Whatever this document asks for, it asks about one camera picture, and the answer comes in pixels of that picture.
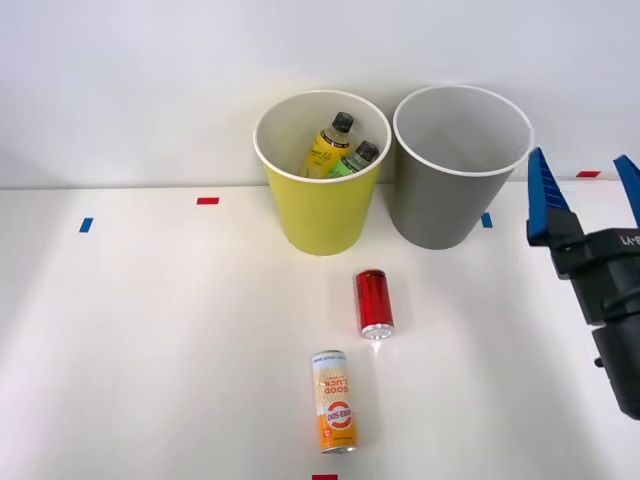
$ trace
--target yellow bottle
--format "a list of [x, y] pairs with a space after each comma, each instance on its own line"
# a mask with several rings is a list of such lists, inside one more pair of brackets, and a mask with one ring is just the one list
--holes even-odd
[[308, 178], [326, 178], [329, 170], [349, 153], [347, 134], [353, 125], [353, 117], [340, 112], [331, 127], [322, 130], [313, 141], [311, 153], [302, 165], [300, 175]]

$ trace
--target red can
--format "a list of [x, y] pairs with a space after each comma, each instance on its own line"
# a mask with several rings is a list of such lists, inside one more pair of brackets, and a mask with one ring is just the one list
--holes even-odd
[[393, 333], [387, 276], [382, 270], [365, 270], [356, 276], [360, 333], [379, 340]]

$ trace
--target plastic bottle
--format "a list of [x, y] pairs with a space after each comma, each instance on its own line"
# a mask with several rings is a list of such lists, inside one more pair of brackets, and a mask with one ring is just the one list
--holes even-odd
[[331, 127], [322, 130], [313, 141], [311, 153], [302, 166], [300, 175], [308, 178], [326, 178], [329, 170], [340, 158], [349, 153], [347, 134], [353, 125], [353, 117], [340, 112]]
[[355, 152], [342, 157], [331, 167], [329, 178], [346, 177], [367, 168], [378, 156], [378, 153], [378, 148], [365, 140], [356, 148]]

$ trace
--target blue tape marker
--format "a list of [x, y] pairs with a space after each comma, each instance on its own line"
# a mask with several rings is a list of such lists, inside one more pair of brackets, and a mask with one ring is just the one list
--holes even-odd
[[489, 215], [489, 212], [484, 212], [482, 214], [482, 226], [484, 228], [493, 228], [493, 223], [491, 222], [491, 215]]
[[93, 223], [93, 218], [85, 218], [80, 225], [80, 233], [88, 233]]

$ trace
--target bucket rim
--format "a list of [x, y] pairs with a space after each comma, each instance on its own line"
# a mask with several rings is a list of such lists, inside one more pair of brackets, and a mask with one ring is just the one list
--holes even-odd
[[[528, 138], [528, 145], [527, 148], [525, 149], [525, 152], [522, 154], [522, 156], [520, 158], [518, 158], [517, 160], [515, 160], [514, 162], [512, 162], [510, 165], [507, 165], [506, 167], [502, 167], [499, 168], [497, 170], [489, 170], [486, 172], [465, 172], [463, 170], [453, 170], [451, 168], [447, 168], [447, 167], [443, 167], [442, 165], [437, 165], [435, 163], [430, 162], [429, 160], [421, 157], [420, 155], [418, 155], [416, 152], [414, 152], [404, 141], [404, 139], [402, 138], [402, 136], [398, 133], [398, 114], [400, 112], [400, 110], [402, 109], [402, 107], [409, 101], [411, 100], [413, 97], [415, 97], [416, 95], [420, 95], [421, 93], [427, 92], [429, 90], [439, 90], [439, 89], [466, 89], [466, 90], [475, 90], [478, 92], [482, 92], [485, 93], [487, 95], [490, 95], [492, 97], [497, 98], [498, 100], [506, 103], [507, 105], [509, 105], [513, 110], [515, 110], [515, 112], [520, 115], [520, 118], [524, 121], [524, 123], [527, 126], [527, 129], [529, 131], [529, 138]], [[511, 100], [509, 100], [508, 98], [503, 97], [502, 95], [499, 95], [495, 92], [492, 92], [491, 90], [487, 90], [486, 88], [482, 88], [482, 87], [475, 87], [473, 85], [432, 85], [429, 87], [424, 87], [421, 88], [419, 90], [416, 90], [413, 93], [410, 93], [408, 96], [406, 96], [404, 98], [404, 100], [402, 100], [398, 106], [396, 107], [395, 112], [393, 113], [393, 133], [396, 136], [396, 139], [398, 140], [398, 143], [402, 146], [402, 148], [409, 153], [413, 158], [415, 158], [416, 160], [418, 160], [420, 163], [431, 167], [435, 170], [439, 170], [441, 172], [447, 173], [449, 175], [455, 175], [458, 177], [493, 177], [495, 175], [500, 175], [503, 173], [507, 173], [507, 172], [511, 172], [513, 170], [515, 170], [518, 166], [520, 166], [529, 156], [529, 153], [531, 152], [531, 150], [533, 150], [534, 147], [534, 136], [535, 136], [535, 132], [533, 129], [533, 125], [531, 124], [531, 121], [529, 120], [529, 118], [525, 115], [525, 113], [520, 109], [520, 107], [518, 107], [515, 103], [513, 103]]]
[[[291, 100], [292, 98], [302, 97], [302, 96], [305, 96], [305, 95], [311, 95], [311, 94], [315, 94], [315, 93], [333, 93], [333, 94], [344, 95], [346, 97], [354, 98], [354, 99], [359, 100], [360, 102], [366, 104], [367, 106], [369, 106], [382, 119], [382, 121], [384, 123], [384, 126], [385, 126], [385, 131], [386, 131], [386, 134], [387, 134], [387, 142], [385, 143], [384, 148], [380, 152], [380, 155], [378, 155], [378, 158], [376, 158], [375, 161], [371, 165], [369, 165], [367, 168], [364, 168], [364, 169], [362, 169], [359, 172], [356, 172], [354, 174], [347, 175], [345, 177], [339, 177], [339, 178], [306, 178], [306, 177], [300, 177], [298, 175], [293, 175], [292, 173], [285, 172], [281, 168], [276, 167], [273, 163], [271, 163], [269, 160], [267, 160], [267, 157], [262, 153], [262, 150], [260, 149], [260, 146], [258, 145], [258, 129], [260, 128], [260, 125], [262, 124], [262, 121], [269, 114], [269, 112], [271, 112], [271, 110], [276, 108], [278, 105], [281, 105], [282, 103], [284, 103], [284, 102], [286, 102], [288, 100]], [[382, 113], [382, 110], [380, 110], [377, 106], [375, 106], [372, 102], [370, 102], [366, 98], [363, 98], [363, 97], [361, 97], [359, 95], [355, 95], [353, 93], [343, 92], [341, 90], [324, 90], [324, 89], [308, 90], [308, 91], [305, 91], [305, 92], [300, 92], [300, 93], [297, 93], [295, 95], [291, 95], [291, 96], [288, 96], [286, 98], [283, 98], [279, 102], [276, 102], [273, 105], [271, 105], [260, 116], [260, 118], [258, 119], [258, 122], [256, 123], [255, 128], [253, 129], [253, 149], [258, 154], [258, 157], [260, 157], [260, 160], [262, 160], [262, 163], [264, 163], [265, 166], [267, 166], [268, 168], [270, 168], [274, 172], [276, 172], [276, 173], [278, 173], [278, 174], [280, 174], [280, 175], [282, 175], [284, 177], [287, 177], [287, 178], [289, 178], [291, 180], [295, 180], [297, 182], [302, 182], [302, 183], [311, 183], [311, 184], [319, 184], [319, 185], [329, 185], [329, 184], [332, 184], [332, 183], [348, 182], [348, 181], [354, 180], [354, 179], [356, 179], [358, 177], [362, 177], [364, 175], [367, 175], [368, 173], [373, 171], [375, 168], [377, 168], [380, 165], [380, 163], [382, 163], [382, 161], [386, 158], [387, 154], [389, 153], [389, 149], [391, 148], [392, 139], [393, 139], [393, 134], [391, 132], [391, 125], [389, 124], [389, 120], [387, 119], [385, 114]]]

